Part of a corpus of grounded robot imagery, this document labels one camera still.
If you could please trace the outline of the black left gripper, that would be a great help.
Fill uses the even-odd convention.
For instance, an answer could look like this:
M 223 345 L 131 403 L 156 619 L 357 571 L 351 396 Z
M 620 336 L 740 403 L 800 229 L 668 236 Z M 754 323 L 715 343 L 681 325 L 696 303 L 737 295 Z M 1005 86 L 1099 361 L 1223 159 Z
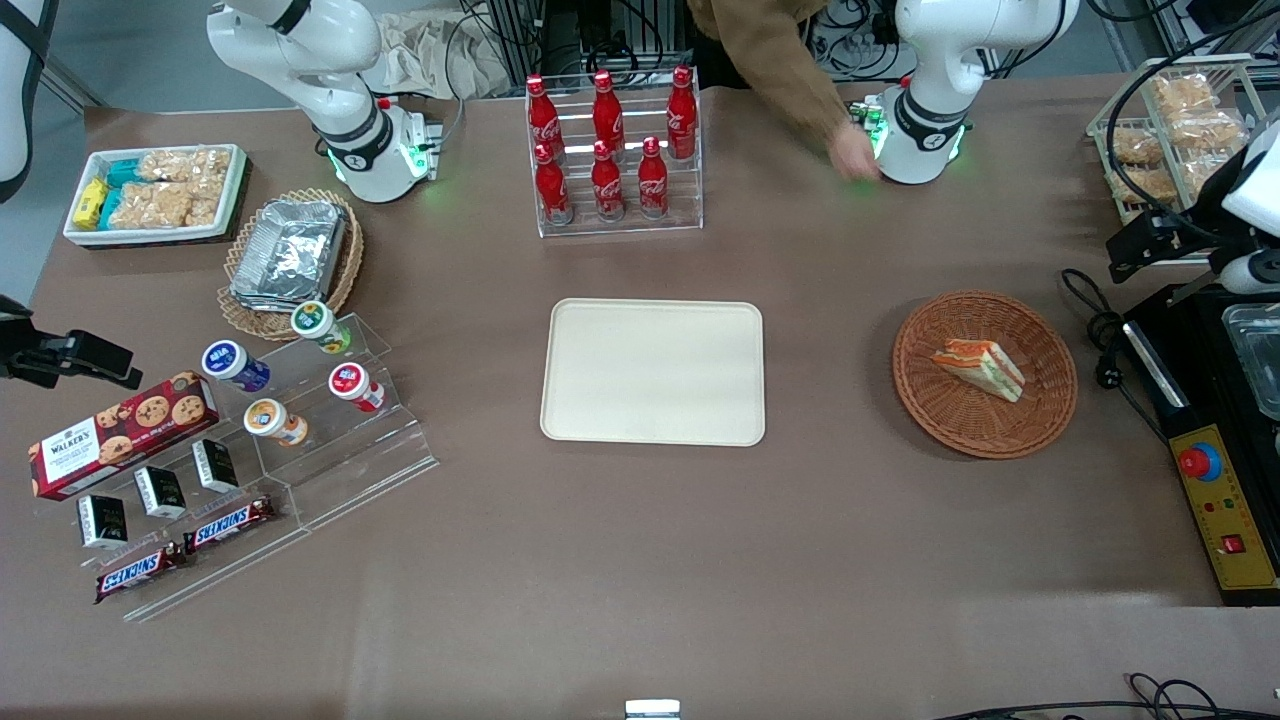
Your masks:
M 1142 211 L 1107 240 L 1110 279 L 1121 284 L 1147 266 L 1198 256 L 1215 282 L 1236 242 L 1238 219 L 1225 211 Z

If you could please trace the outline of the person's hand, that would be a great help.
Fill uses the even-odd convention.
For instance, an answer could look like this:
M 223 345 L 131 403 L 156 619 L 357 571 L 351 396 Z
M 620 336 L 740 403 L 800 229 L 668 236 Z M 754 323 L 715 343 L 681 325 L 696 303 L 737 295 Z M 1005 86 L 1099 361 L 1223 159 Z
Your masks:
M 881 169 L 869 135 L 850 120 L 835 129 L 826 141 L 829 161 L 846 181 L 878 181 Z

